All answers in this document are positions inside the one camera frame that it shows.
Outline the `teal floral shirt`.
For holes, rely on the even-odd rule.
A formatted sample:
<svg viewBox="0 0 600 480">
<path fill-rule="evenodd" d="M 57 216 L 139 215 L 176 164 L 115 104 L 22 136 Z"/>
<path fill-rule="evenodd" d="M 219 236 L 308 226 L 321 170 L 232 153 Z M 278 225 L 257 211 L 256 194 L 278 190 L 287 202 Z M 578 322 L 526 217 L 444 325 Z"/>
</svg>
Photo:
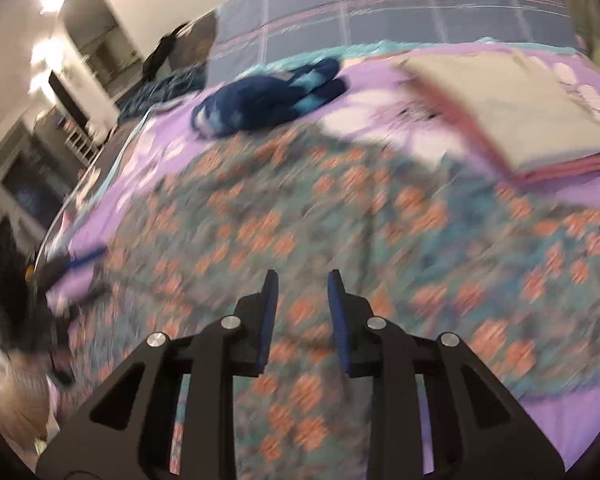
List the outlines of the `teal floral shirt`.
<svg viewBox="0 0 600 480">
<path fill-rule="evenodd" d="M 199 332 L 274 270 L 270 359 L 235 387 L 240 478 L 363 477 L 370 396 L 337 363 L 331 270 L 407 332 L 459 334 L 515 396 L 600 383 L 600 209 L 311 125 L 219 142 L 120 208 L 66 407 L 143 336 Z"/>
</svg>

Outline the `dark teal knitted blanket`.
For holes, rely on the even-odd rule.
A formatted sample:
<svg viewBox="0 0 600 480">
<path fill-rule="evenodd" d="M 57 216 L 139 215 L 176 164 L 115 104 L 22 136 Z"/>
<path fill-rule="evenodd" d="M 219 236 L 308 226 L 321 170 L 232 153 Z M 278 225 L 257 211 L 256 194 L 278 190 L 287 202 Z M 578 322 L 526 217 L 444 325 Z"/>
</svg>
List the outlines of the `dark teal knitted blanket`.
<svg viewBox="0 0 600 480">
<path fill-rule="evenodd" d="M 131 91 L 120 102 L 118 123 L 143 117 L 154 105 L 202 90 L 207 82 L 207 66 L 195 64 L 180 68 L 161 80 L 146 82 Z"/>
</svg>

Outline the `navy star plush toy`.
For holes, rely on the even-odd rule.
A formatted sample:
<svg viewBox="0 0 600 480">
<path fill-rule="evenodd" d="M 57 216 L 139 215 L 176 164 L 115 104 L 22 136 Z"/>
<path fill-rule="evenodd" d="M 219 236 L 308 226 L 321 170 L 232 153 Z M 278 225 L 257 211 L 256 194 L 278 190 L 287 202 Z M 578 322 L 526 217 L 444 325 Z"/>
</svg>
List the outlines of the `navy star plush toy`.
<svg viewBox="0 0 600 480">
<path fill-rule="evenodd" d="M 324 58 L 286 72 L 237 79 L 194 108 L 190 124 L 205 139 L 223 139 L 293 122 L 347 92 L 339 73 L 340 61 Z"/>
</svg>

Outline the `pink folded garment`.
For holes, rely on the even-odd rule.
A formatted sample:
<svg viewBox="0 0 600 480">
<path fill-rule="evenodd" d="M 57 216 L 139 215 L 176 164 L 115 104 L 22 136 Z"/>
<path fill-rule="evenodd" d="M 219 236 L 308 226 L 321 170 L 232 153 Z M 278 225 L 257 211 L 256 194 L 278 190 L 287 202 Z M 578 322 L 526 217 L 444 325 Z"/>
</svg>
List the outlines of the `pink folded garment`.
<svg viewBox="0 0 600 480">
<path fill-rule="evenodd" d="M 466 106 L 449 96 L 449 93 L 427 82 L 422 76 L 412 80 L 412 86 L 424 103 L 447 122 L 458 134 L 469 151 L 484 157 L 490 164 L 514 181 L 532 184 L 550 180 L 583 177 L 600 172 L 600 152 L 579 158 L 541 164 L 531 169 L 515 169 L 504 153 L 488 135 L 488 130 L 479 125 L 478 119 L 469 113 Z"/>
</svg>

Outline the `purple floral bedsheet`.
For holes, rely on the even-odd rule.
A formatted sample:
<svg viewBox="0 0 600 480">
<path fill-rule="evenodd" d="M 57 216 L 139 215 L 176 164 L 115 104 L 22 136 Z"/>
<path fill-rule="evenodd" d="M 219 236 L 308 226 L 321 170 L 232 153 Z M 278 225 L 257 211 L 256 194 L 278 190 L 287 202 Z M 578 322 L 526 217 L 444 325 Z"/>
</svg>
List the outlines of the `purple floral bedsheet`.
<svg viewBox="0 0 600 480">
<path fill-rule="evenodd" d="M 600 209 L 600 174 L 544 182 L 530 188 L 508 182 L 485 158 L 469 151 L 447 122 L 428 116 L 408 88 L 406 73 L 396 62 L 373 60 L 351 65 L 346 69 L 350 90 L 324 110 L 265 133 L 236 136 L 266 136 L 280 128 L 311 125 L 324 136 L 356 145 L 391 148 L 429 168 L 452 160 L 475 170 L 481 177 L 526 194 Z M 110 238 L 123 218 L 120 208 L 123 197 L 139 196 L 143 186 L 179 174 L 208 148 L 235 137 L 205 141 L 197 136 L 189 116 L 198 103 L 198 96 L 190 96 L 163 110 L 155 110 L 137 126 L 128 150 L 112 170 L 102 197 L 87 211 L 83 226 L 73 235 L 70 247 L 74 252 L 84 252 L 97 244 L 106 244 L 109 249 Z M 102 283 L 97 273 L 107 258 L 94 270 L 74 274 L 59 285 L 55 298 L 77 295 L 86 282 Z M 78 378 L 73 387 L 58 396 L 57 415 L 62 422 L 69 420 L 86 400 L 74 410 L 66 407 L 66 397 L 77 384 Z M 600 383 L 554 396 L 517 398 L 566 464 L 575 463 L 600 433 Z"/>
</svg>

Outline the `beige folded garment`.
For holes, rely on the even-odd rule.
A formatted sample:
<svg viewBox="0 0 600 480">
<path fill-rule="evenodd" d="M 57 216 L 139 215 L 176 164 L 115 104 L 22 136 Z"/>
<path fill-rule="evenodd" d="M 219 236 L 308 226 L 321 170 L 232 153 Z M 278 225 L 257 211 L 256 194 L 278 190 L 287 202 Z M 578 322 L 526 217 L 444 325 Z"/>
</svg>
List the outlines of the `beige folded garment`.
<svg viewBox="0 0 600 480">
<path fill-rule="evenodd" d="M 600 152 L 600 112 L 519 51 L 412 53 L 396 66 L 415 93 L 422 76 L 466 106 L 515 169 Z"/>
</svg>

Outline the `arched wall mirror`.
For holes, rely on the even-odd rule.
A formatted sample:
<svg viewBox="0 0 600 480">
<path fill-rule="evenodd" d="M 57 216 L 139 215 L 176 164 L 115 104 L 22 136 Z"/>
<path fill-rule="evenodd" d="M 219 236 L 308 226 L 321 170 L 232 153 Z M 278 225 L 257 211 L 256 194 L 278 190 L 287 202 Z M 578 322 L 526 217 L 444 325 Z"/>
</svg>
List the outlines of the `arched wall mirror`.
<svg viewBox="0 0 600 480">
<path fill-rule="evenodd" d="M 106 0 L 65 0 L 61 23 L 84 64 L 117 99 L 142 78 L 142 58 Z"/>
</svg>

